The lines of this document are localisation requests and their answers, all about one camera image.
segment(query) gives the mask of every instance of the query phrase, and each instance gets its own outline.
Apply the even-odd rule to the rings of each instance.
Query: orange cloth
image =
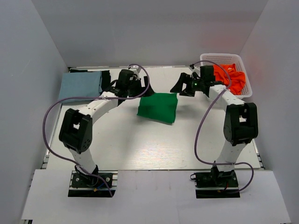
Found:
[[[235,95],[241,95],[241,90],[246,84],[245,73],[237,71],[235,64],[221,64],[221,66],[228,72],[229,77],[232,80],[232,85],[229,88],[230,91]],[[217,65],[214,65],[214,75],[216,81],[222,81],[226,86],[228,86],[228,76]]]

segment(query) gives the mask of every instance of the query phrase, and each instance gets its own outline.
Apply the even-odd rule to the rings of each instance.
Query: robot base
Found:
[[[117,172],[98,172],[104,180],[106,180],[112,195],[115,194],[117,185]],[[71,175],[71,182],[69,187],[68,197],[111,197],[110,193],[100,179],[98,182],[90,186],[86,184],[84,178],[80,176],[76,171],[73,171]]]
[[[199,172],[191,175],[195,181],[196,198],[238,198],[240,193],[235,172],[230,177],[221,178],[216,183],[211,172]]]

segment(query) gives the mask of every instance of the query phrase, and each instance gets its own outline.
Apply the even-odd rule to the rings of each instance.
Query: white panel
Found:
[[[235,199],[196,199],[192,171],[120,171],[113,198],[68,198],[69,171],[37,170],[23,213],[34,224],[281,224],[290,219],[271,171]],[[245,184],[250,171],[237,171]]]
[[[191,73],[188,68],[146,68],[150,83],[156,92],[169,92],[178,81],[181,72]],[[120,69],[111,69],[112,80],[117,79]],[[95,163],[101,170],[120,169],[209,169],[211,166],[196,160],[194,138],[200,120],[210,102],[197,92],[194,98],[178,96],[176,120],[173,125],[136,116],[139,99],[127,100],[100,118],[93,126],[93,142],[90,146]],[[52,149],[69,158],[71,153],[58,135],[65,111],[71,104],[62,107]],[[82,105],[75,103],[75,108]],[[198,155],[213,162],[225,142],[223,134],[225,112],[215,106],[209,113],[199,134]],[[246,161],[259,168],[253,143],[247,145],[238,162]],[[74,169],[70,162],[50,156],[48,169]],[[248,168],[246,165],[236,168]]]
[[[239,54],[267,0],[33,0],[68,66]]]
[[[294,223],[299,223],[298,11],[297,0],[269,0],[241,53],[258,109],[256,143]]]
[[[0,217],[15,224],[43,162],[42,119],[66,66],[30,0],[0,0],[0,33]]]

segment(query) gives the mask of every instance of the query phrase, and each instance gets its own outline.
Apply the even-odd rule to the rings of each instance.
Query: cable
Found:
[[[141,65],[138,65],[138,64],[130,64],[129,67],[130,67],[130,66],[134,66],[134,65],[140,67],[140,68],[145,72],[146,76],[148,77],[148,80],[149,80],[149,81],[148,81],[148,85],[146,86],[145,90],[144,90],[142,93],[140,93],[139,95],[135,96],[135,97],[129,97],[129,98],[122,98],[122,97],[105,97],[105,99],[131,100],[131,99],[136,99],[136,98],[138,98],[138,97],[141,97],[143,94],[146,93],[146,91],[147,91],[147,90],[149,89],[149,87],[150,87],[150,77],[149,77],[149,74],[147,73],[147,71],[145,70],[145,68],[142,67]],[[45,116],[44,116],[44,118],[43,118],[43,141],[44,141],[44,143],[45,143],[47,149],[48,149],[53,155],[55,155],[56,157],[58,157],[58,158],[60,158],[60,159],[63,159],[63,160],[66,160],[66,161],[69,161],[69,162],[72,162],[72,163],[74,163],[76,166],[80,167],[81,170],[82,170],[85,174],[90,175],[90,176],[94,176],[94,177],[96,177],[96,178],[102,180],[103,183],[106,185],[107,189],[109,190],[109,194],[110,194],[110,196],[113,197],[112,192],[111,192],[111,190],[110,190],[110,188],[109,188],[107,182],[106,182],[101,176],[99,176],[99,175],[95,175],[95,174],[91,174],[91,173],[89,173],[87,170],[85,170],[85,169],[84,169],[79,163],[77,163],[76,161],[74,161],[74,160],[72,160],[72,159],[69,159],[69,158],[66,158],[66,157],[63,157],[63,156],[61,156],[61,155],[55,153],[55,152],[50,148],[50,146],[49,146],[49,144],[48,144],[48,141],[47,141],[47,138],[46,138],[46,120],[47,120],[48,114],[49,114],[49,112],[53,109],[54,106],[56,106],[57,104],[59,104],[59,103],[65,101],[65,100],[68,100],[68,99],[88,99],[88,100],[96,100],[96,99],[102,99],[102,97],[101,97],[101,96],[99,96],[99,97],[67,97],[67,98],[60,99],[60,100],[58,100],[56,103],[52,104],[52,105],[48,108],[48,110],[47,110],[47,112],[45,113]]]
[[[215,64],[216,66],[218,66],[219,68],[221,68],[221,69],[225,72],[225,74],[227,75],[228,80],[229,80],[229,84],[228,84],[228,86],[226,87],[226,89],[224,89],[221,93],[219,93],[219,95],[218,95],[218,96],[215,98],[215,100],[211,103],[211,105],[208,107],[206,113],[204,114],[204,116],[203,116],[203,118],[202,118],[202,120],[201,120],[201,122],[200,122],[200,124],[199,124],[199,127],[198,127],[198,129],[197,129],[197,132],[196,132],[195,141],[194,141],[194,154],[195,154],[195,157],[196,157],[196,159],[197,159],[198,161],[200,161],[200,162],[202,162],[202,163],[204,163],[204,164],[207,164],[207,165],[216,165],[216,166],[235,165],[235,166],[236,166],[236,165],[245,164],[245,165],[249,166],[250,169],[251,169],[251,178],[250,178],[249,182],[248,182],[243,188],[241,188],[241,189],[239,189],[239,190],[237,190],[237,191],[231,192],[231,193],[233,193],[233,194],[234,194],[234,193],[238,193],[238,192],[240,192],[240,191],[246,189],[246,188],[251,184],[251,182],[252,182],[252,179],[253,179],[253,176],[254,176],[254,169],[253,169],[253,167],[252,167],[249,163],[247,163],[247,162],[237,162],[237,163],[233,164],[233,163],[215,163],[215,162],[206,162],[206,161],[203,161],[202,159],[200,159],[200,158],[198,157],[198,155],[197,155],[197,142],[198,142],[199,132],[200,132],[200,130],[201,130],[201,128],[202,128],[202,125],[203,125],[203,123],[204,123],[204,121],[205,121],[205,119],[206,119],[208,113],[210,112],[210,110],[212,109],[212,107],[214,106],[214,104],[216,103],[216,101],[217,101],[217,100],[218,100],[218,99],[219,99],[219,98],[220,98],[220,97],[221,97],[221,96],[222,96],[222,95],[229,89],[229,87],[232,85],[232,81],[231,81],[231,79],[230,79],[228,73],[225,71],[225,69],[223,69],[219,64],[217,64],[217,63],[215,63],[215,62],[212,62],[212,61],[209,61],[209,60],[200,60],[200,61],[198,61],[198,62],[192,64],[191,66],[194,66],[194,65],[196,65],[196,64],[198,64],[198,63],[200,63],[200,62],[209,62],[209,63]]]

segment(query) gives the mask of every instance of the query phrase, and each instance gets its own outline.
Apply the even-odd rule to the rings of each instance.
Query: robotic arm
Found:
[[[191,75],[181,73],[171,92],[194,97],[196,91],[201,91],[211,100],[215,100],[226,88],[222,82],[215,81],[213,66],[201,66],[200,70],[192,66],[191,69]],[[197,187],[225,187],[230,181],[236,182],[233,164],[236,163],[245,146],[258,135],[257,109],[254,103],[245,103],[228,90],[221,95],[217,103],[226,112],[223,127],[226,141],[215,164],[230,163],[232,165],[213,165],[210,173],[195,173]]]
[[[102,99],[94,100],[79,110],[69,109],[65,113],[59,140],[69,149],[74,160],[89,173],[97,175],[99,171],[89,149],[93,140],[93,124],[124,101],[118,97],[135,97],[145,91],[148,78],[144,77],[145,87],[142,87],[139,72],[140,68],[135,66],[129,70],[122,69],[118,79],[113,81],[102,93]],[[153,94],[154,91],[149,87],[142,96],[147,97]],[[80,167],[75,166],[75,170],[84,177],[86,184],[93,186],[96,183],[97,178],[86,175]]]

